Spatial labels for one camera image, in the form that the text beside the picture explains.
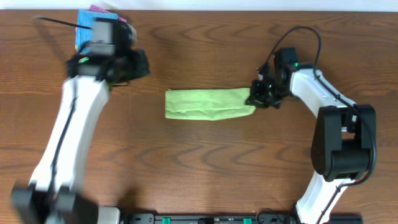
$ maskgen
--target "wood grain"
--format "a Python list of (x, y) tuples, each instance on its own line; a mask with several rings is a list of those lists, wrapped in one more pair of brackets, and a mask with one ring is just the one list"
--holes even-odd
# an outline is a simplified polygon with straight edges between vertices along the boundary
[[(159, 213), (255, 213), (288, 210), (312, 176), (315, 118), (299, 100), (279, 110), (224, 121), (164, 118), (167, 89), (249, 86), (276, 40), (296, 25), (323, 38), (319, 67), (347, 97), (377, 111), (378, 160), (366, 184), (346, 191), (334, 212), (365, 223), (398, 220), (398, 14), (357, 12), (122, 11), (138, 31), (152, 74), (114, 91), (96, 127), (85, 192), (102, 205)], [(45, 15), (76, 21), (76, 11), (0, 12), (0, 223), (17, 223), (9, 206), (27, 182), (58, 113), (62, 63), (32, 24)], [(64, 55), (75, 31), (46, 22)], [(300, 60), (316, 41), (296, 32)]]

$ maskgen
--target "green led light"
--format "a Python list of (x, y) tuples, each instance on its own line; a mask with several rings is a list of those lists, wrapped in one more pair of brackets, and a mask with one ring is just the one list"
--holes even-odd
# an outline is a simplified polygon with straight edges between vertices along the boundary
[(243, 224), (251, 224), (251, 218), (244, 218)]
[(171, 224), (171, 222), (172, 222), (171, 218), (165, 217), (162, 219), (162, 224)]
[(80, 63), (84, 63), (84, 62), (86, 62), (86, 61), (88, 61), (88, 60), (89, 60), (89, 58), (84, 58), (83, 60), (81, 60)]

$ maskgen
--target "wire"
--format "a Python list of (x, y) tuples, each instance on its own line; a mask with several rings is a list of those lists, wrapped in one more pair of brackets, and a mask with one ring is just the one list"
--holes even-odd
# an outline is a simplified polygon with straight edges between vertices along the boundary
[(87, 26), (73, 24), (73, 23), (65, 22), (65, 21), (60, 21), (60, 20), (57, 20), (57, 19), (51, 19), (51, 18), (48, 18), (48, 17), (45, 17), (45, 16), (35, 16), (34, 19), (42, 19), (42, 20), (50, 21), (50, 22), (57, 22), (57, 23), (60, 23), (60, 24), (63, 24), (63, 25), (73, 26), (73, 27), (82, 28), (82, 29), (91, 29), (90, 27), (87, 27)]
[(370, 176), (373, 173), (373, 170), (376, 166), (376, 156), (377, 156), (377, 148), (376, 148), (376, 140), (374, 139), (374, 135), (372, 133), (372, 130), (370, 128), (370, 125), (368, 124), (368, 122), (365, 120), (365, 118), (362, 116), (362, 114), (351, 104), (349, 104), (347, 101), (345, 101), (344, 99), (341, 98), (340, 94), (335, 93), (333, 90), (331, 90), (321, 79), (320, 79), (320, 75), (317, 75), (317, 63), (318, 63), (318, 59), (319, 59), (319, 55), (321, 52), (321, 47), (322, 47), (322, 39), (319, 35), (319, 33), (311, 28), (311, 27), (307, 27), (307, 26), (297, 26), (294, 28), (291, 28), (290, 30), (288, 30), (279, 40), (278, 42), (275, 44), (274, 48), (271, 50), (269, 56), (267, 57), (266, 63), (268, 63), (269, 59), (271, 58), (272, 54), (275, 52), (276, 48), (278, 47), (278, 45), (282, 42), (282, 40), (285, 39), (286, 36), (288, 36), (291, 32), (295, 31), (295, 30), (299, 30), (299, 29), (306, 29), (309, 30), (311, 32), (313, 32), (317, 39), (318, 39), (318, 50), (317, 50), (317, 56), (315, 57), (314, 63), (313, 63), (313, 74), (314, 74), (314, 78), (326, 89), (329, 91), (329, 93), (334, 96), (336, 98), (336, 100), (340, 101), (342, 104), (344, 104), (345, 106), (347, 106), (347, 108), (349, 110), (351, 110), (353, 112), (354, 115), (357, 116), (357, 119), (362, 121), (362, 123), (365, 126), (366, 131), (369, 134), (369, 140), (371, 142), (371, 153), (370, 153), (370, 166), (368, 169), (368, 172), (366, 173), (366, 175), (361, 179), (358, 180), (356, 182), (353, 183), (347, 183), (347, 184), (340, 184), (339, 186), (336, 187), (335, 192), (333, 193), (331, 199), (329, 200), (329, 202), (327, 203), (326, 207), (324, 210), (321, 211), (321, 215), (318, 218), (317, 224), (319, 224), (323, 218), (323, 216), (326, 214), (326, 211), (330, 208), (330, 206), (332, 205), (334, 199), (336, 198), (336, 196), (338, 195), (338, 193), (341, 192), (341, 188), (343, 187), (349, 187), (349, 186), (355, 186), (355, 185), (359, 185), (364, 183), (365, 181), (367, 181)]
[(57, 144), (57, 148), (55, 149), (55, 153), (54, 153), (54, 157), (52, 159), (51, 162), (51, 181), (50, 181), (50, 185), (49, 185), (49, 199), (51, 200), (55, 194), (56, 191), (56, 186), (55, 186), (55, 176), (57, 175), (57, 162), (58, 162), (58, 157), (60, 154), (60, 150), (62, 147), (62, 143), (63, 140), (65, 139), (65, 135), (68, 131), (68, 127), (70, 124), (70, 121), (72, 120), (72, 116), (74, 114), (74, 112), (76, 111), (76, 100), (77, 100), (77, 78), (73, 78), (73, 80), (71, 80), (71, 82), (73, 82), (72, 85), (72, 94), (73, 94), (73, 99), (70, 105), (70, 111), (69, 111), (69, 115), (68, 115), (68, 119), (67, 122), (65, 123), (60, 139), (58, 140), (58, 144)]
[(57, 44), (57, 41), (52, 37), (50, 32), (47, 30), (47, 27), (42, 25), (42, 21), (39, 19), (33, 20), (34, 27), (39, 33), (40, 37), (50, 46), (53, 54), (58, 58), (58, 61), (64, 65), (67, 60), (67, 56), (63, 52), (63, 50)]

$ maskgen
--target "green towel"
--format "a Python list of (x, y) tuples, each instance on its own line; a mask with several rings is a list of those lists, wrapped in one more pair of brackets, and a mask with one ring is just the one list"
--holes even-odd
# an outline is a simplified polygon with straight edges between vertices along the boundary
[(168, 90), (166, 118), (216, 121), (250, 115), (255, 106), (244, 104), (250, 88), (231, 90)]

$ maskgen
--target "black bracket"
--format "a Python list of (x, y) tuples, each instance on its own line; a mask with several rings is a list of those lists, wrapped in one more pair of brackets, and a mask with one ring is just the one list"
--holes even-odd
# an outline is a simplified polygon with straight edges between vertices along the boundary
[[(331, 215), (329, 224), (362, 224), (360, 215)], [(295, 215), (281, 212), (259, 215), (156, 215), (151, 224), (301, 224)]]
[(297, 54), (294, 47), (281, 48), (274, 54), (275, 73), (269, 71), (269, 64), (265, 62), (257, 69), (258, 80), (253, 80), (247, 105), (258, 108), (270, 106), (279, 109), (282, 99), (290, 93), (290, 79), (297, 69)]
[[(376, 139), (376, 112), (370, 105), (354, 105), (371, 127)], [(347, 108), (319, 108), (311, 147), (312, 165), (327, 182), (335, 179), (359, 179), (370, 165), (371, 142), (364, 124)], [(342, 128), (355, 133), (353, 139), (343, 139)]]
[[(76, 55), (66, 62), (69, 77), (94, 76), (113, 86), (149, 74), (149, 63), (144, 50), (131, 50), (132, 34), (127, 23), (108, 18), (96, 18), (95, 22), (108, 23), (109, 26), (94, 29), (92, 36), (97, 40), (79, 46)], [(81, 54), (84, 48), (89, 48), (90, 51)]]
[(97, 224), (98, 205), (95, 202), (65, 187), (60, 188), (53, 200), (47, 195), (47, 192), (35, 190), (35, 185), (27, 189), (13, 188), (12, 204), (23, 224), (44, 224), (51, 216), (63, 224)]
[(154, 224), (155, 216), (151, 213), (126, 214), (122, 213), (120, 224)]

